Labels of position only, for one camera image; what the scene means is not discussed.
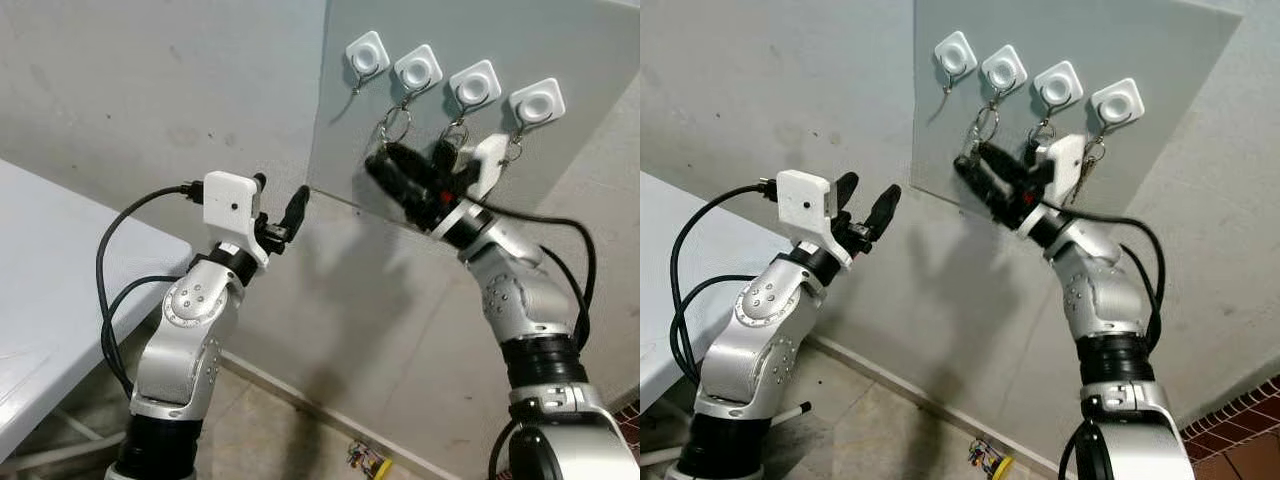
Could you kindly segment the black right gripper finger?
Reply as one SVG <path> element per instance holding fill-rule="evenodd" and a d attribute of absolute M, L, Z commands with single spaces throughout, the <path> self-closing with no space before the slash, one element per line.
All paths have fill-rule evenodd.
<path fill-rule="evenodd" d="M 429 150 L 419 151 L 404 143 L 387 143 L 392 165 L 416 186 L 430 191 L 451 191 L 453 177 L 453 147 L 436 142 Z"/>
<path fill-rule="evenodd" d="M 975 148 L 975 189 L 979 192 L 1014 192 L 1030 168 L 1009 151 L 991 142 Z"/>
<path fill-rule="evenodd" d="M 1000 155 L 961 155 L 954 160 L 954 169 L 970 192 L 991 211 L 995 220 L 1005 227 L 1020 227 L 1028 214 L 1023 201 L 1027 175 L 1019 166 L 1011 166 Z"/>
<path fill-rule="evenodd" d="M 365 159 L 365 172 L 378 187 L 404 211 L 406 220 L 415 227 L 429 227 L 428 189 L 416 186 L 402 175 L 390 163 L 387 152 L 378 152 Z"/>

